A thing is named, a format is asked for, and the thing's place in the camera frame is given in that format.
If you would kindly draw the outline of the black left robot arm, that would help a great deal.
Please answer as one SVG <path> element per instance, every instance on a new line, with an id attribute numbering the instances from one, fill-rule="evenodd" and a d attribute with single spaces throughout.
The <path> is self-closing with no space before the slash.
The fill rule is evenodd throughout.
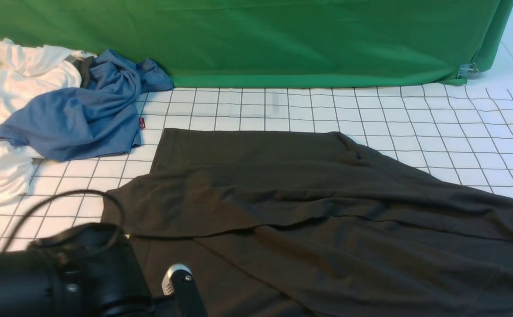
<path id="1" fill-rule="evenodd" d="M 87 223 L 0 253 L 0 317 L 151 317 L 155 305 L 117 225 Z"/>

